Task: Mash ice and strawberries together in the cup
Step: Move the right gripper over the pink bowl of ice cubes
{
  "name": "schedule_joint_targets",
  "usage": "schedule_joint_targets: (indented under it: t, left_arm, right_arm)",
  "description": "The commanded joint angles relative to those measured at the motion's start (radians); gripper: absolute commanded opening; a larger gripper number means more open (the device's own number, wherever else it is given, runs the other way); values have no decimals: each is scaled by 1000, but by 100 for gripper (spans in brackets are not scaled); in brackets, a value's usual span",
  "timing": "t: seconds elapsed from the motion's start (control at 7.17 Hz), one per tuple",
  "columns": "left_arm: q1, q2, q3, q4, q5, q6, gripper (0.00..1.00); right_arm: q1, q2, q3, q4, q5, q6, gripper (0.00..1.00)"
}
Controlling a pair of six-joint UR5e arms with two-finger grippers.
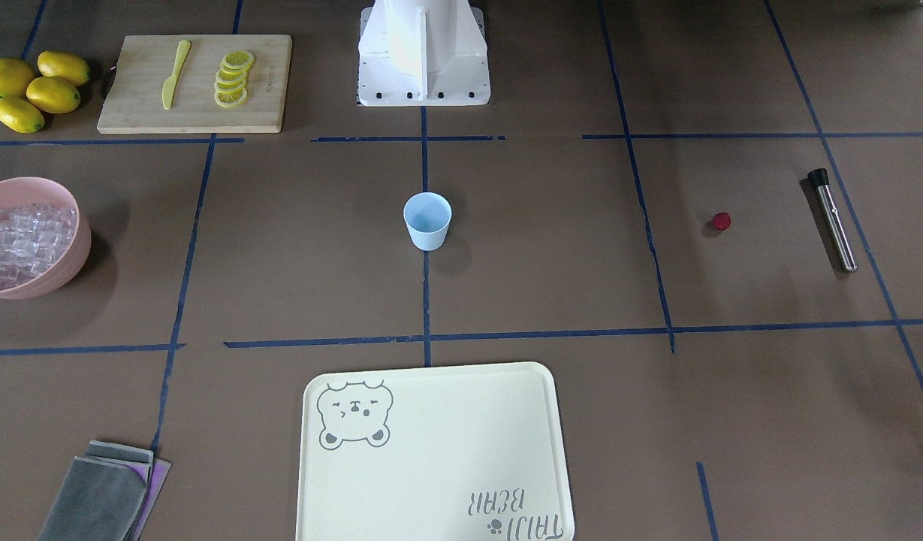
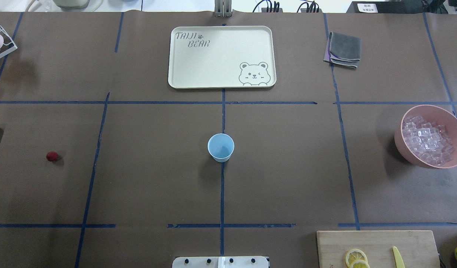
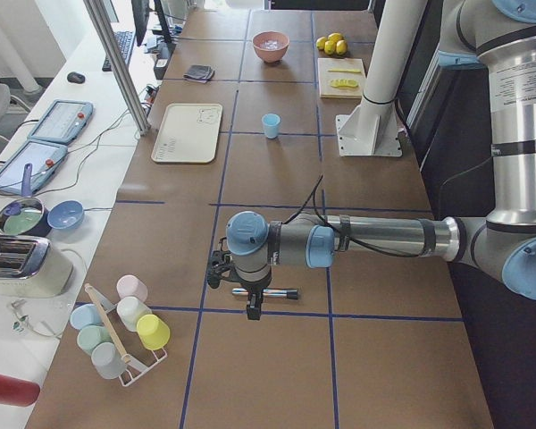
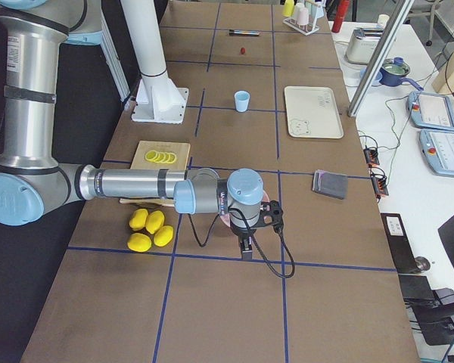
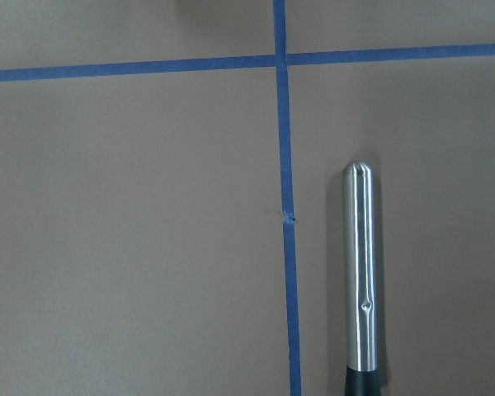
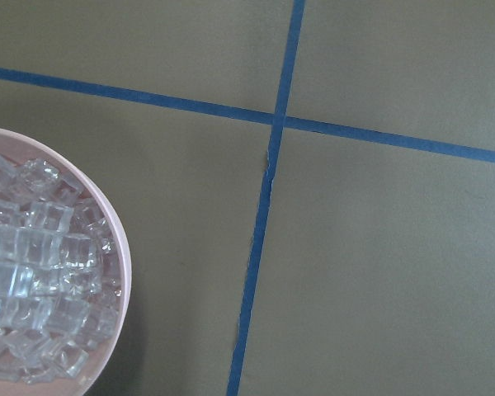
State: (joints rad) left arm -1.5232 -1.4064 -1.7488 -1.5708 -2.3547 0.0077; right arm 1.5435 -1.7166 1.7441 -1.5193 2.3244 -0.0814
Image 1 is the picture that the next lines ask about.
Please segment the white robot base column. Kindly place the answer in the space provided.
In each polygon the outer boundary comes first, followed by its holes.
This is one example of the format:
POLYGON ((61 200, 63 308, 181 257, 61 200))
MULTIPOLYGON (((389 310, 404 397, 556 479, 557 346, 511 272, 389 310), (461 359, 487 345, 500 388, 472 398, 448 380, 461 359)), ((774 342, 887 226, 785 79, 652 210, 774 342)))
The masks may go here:
POLYGON ((468 1, 376 1, 360 13, 357 48, 360 106, 490 101, 484 17, 468 1))

